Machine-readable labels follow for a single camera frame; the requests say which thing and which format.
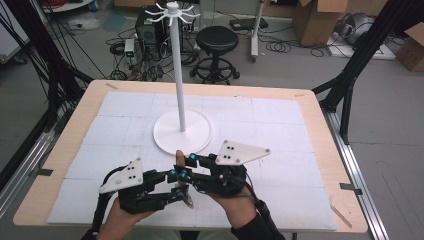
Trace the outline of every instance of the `desk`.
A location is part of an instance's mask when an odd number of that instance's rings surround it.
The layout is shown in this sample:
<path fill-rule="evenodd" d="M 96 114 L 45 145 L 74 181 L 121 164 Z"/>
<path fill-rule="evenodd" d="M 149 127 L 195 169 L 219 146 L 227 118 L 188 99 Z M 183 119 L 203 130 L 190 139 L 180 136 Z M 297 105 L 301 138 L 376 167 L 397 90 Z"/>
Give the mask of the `desk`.
<path fill-rule="evenodd" d="M 175 85 L 110 80 L 92 82 L 44 164 L 44 168 L 53 170 L 52 175 L 49 177 L 38 176 L 34 181 L 13 219 L 16 225 L 49 226 L 47 218 L 55 203 L 63 178 L 75 158 L 104 96 L 109 91 L 175 94 Z M 368 226 L 355 194 L 352 191 L 340 189 L 339 183 L 349 183 L 349 178 L 312 91 L 197 84 L 185 84 L 184 91 L 189 95 L 240 95 L 297 101 L 326 186 L 337 224 L 336 231 L 357 233 L 367 231 Z"/>

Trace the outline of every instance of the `black stool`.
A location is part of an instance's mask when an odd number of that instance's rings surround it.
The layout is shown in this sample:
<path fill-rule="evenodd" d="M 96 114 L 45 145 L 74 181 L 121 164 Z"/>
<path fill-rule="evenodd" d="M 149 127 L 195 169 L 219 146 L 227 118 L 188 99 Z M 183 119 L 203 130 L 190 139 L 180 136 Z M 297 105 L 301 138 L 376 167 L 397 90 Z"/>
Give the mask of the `black stool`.
<path fill-rule="evenodd" d="M 212 57 L 202 59 L 194 66 L 190 71 L 190 77 L 199 76 L 203 81 L 206 82 L 222 82 L 225 81 L 230 85 L 228 80 L 231 76 L 235 79 L 240 77 L 240 73 L 236 71 L 233 65 L 223 59 L 220 56 L 234 50 L 238 44 L 238 37 L 233 31 L 222 26 L 207 27 L 199 31 L 196 36 L 197 45 L 203 49 L 208 55 L 212 54 Z M 201 66 L 206 61 L 212 61 L 210 66 Z M 226 67 L 219 67 L 219 61 L 225 62 Z M 207 71 L 206 74 L 202 74 L 199 70 Z M 228 74 L 224 75 L 223 71 L 230 70 Z"/>

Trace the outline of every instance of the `electronic equipment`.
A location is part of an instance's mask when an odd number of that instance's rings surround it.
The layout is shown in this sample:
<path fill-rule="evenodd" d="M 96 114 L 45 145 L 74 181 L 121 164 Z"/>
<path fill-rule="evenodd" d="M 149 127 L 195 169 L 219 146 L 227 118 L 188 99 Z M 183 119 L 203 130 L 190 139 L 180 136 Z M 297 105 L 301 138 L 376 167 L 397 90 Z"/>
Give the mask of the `electronic equipment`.
<path fill-rule="evenodd" d="M 167 27 L 164 20 L 160 22 L 152 22 L 159 16 L 153 16 L 146 13 L 158 12 L 157 6 L 142 6 L 135 23 L 135 31 L 140 42 L 141 52 L 144 60 L 160 60 L 161 46 L 167 36 Z"/>
<path fill-rule="evenodd" d="M 127 64 L 128 66 L 130 66 L 130 68 L 137 64 L 137 57 L 136 57 L 134 45 L 135 45 L 134 39 L 130 38 L 125 40 L 124 53 L 125 53 L 125 58 L 127 59 Z"/>
<path fill-rule="evenodd" d="M 252 30 L 255 28 L 255 20 L 255 18 L 230 20 L 230 26 L 233 31 Z M 265 21 L 265 19 L 261 18 L 259 27 L 261 29 L 268 27 L 268 23 Z"/>
<path fill-rule="evenodd" d="M 365 13 L 347 13 L 337 21 L 333 32 L 346 40 L 347 43 L 356 47 L 365 37 L 365 34 L 374 23 L 374 18 Z"/>

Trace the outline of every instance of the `floor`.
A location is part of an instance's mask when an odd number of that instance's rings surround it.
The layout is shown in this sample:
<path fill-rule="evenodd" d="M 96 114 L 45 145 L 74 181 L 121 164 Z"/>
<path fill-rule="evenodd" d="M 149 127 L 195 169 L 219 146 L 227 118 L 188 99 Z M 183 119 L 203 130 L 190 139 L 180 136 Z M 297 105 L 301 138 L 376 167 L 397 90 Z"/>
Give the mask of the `floor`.
<path fill-rule="evenodd" d="M 60 18 L 63 20 L 81 12 L 86 10 L 62 14 Z M 114 57 L 106 40 L 117 38 L 117 33 L 134 26 L 135 15 L 119 13 L 106 4 L 94 17 L 99 20 L 100 27 L 77 31 L 74 38 L 103 74 L 109 76 L 114 69 Z M 230 16 L 215 14 L 213 25 L 228 26 L 230 19 Z M 287 19 L 266 20 L 269 28 L 264 31 L 273 32 L 290 26 Z M 211 23 L 212 19 L 207 18 L 206 24 Z M 261 34 L 272 34 L 290 42 L 295 39 L 292 29 Z M 252 63 L 249 35 L 239 35 L 239 38 L 239 46 L 226 55 L 226 59 L 241 73 L 239 79 L 231 80 L 233 85 L 312 89 L 336 77 L 349 60 L 331 57 L 324 48 L 311 50 L 285 45 L 286 52 L 272 52 L 267 49 L 266 43 L 260 42 L 259 58 Z M 104 79 L 77 44 L 69 36 L 65 36 L 65 39 L 78 68 L 94 78 Z M 389 43 L 388 47 L 394 52 L 399 48 L 394 43 Z M 165 72 L 169 70 L 170 67 L 164 67 Z M 189 67 L 183 67 L 184 82 L 199 83 L 199 79 L 189 76 L 189 70 Z M 158 81 L 170 82 L 172 78 L 164 75 Z M 424 188 L 421 186 L 424 173 L 424 130 L 421 127 L 424 117 L 421 106 L 424 103 L 423 90 L 424 73 L 410 72 L 397 60 L 371 60 L 354 89 L 349 141 L 390 239 L 424 239 Z M 318 95 L 318 99 L 323 97 L 325 93 Z M 46 109 L 42 85 L 30 63 L 0 65 L 0 170 Z M 13 224 L 14 212 L 32 181 L 33 178 L 28 177 L 0 219 L 0 238 L 80 238 L 86 231 L 84 227 L 39 228 Z M 130 239 L 135 239 L 137 235 L 139 230 L 134 231 Z M 373 237 L 369 232 L 300 233 L 298 239 L 365 240 Z"/>

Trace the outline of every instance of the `caster wheel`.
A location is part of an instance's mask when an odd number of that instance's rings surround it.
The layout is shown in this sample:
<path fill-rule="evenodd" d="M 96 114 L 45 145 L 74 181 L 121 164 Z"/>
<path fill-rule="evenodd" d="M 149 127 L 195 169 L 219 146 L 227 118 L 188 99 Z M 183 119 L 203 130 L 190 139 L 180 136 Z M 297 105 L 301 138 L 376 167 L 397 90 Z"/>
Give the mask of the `caster wheel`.
<path fill-rule="evenodd" d="M 233 73 L 233 78 L 234 79 L 239 79 L 240 78 L 240 73 L 239 72 L 234 72 Z"/>
<path fill-rule="evenodd" d="M 193 70 L 190 71 L 190 77 L 194 77 L 194 76 L 196 76 L 196 72 L 193 69 Z"/>

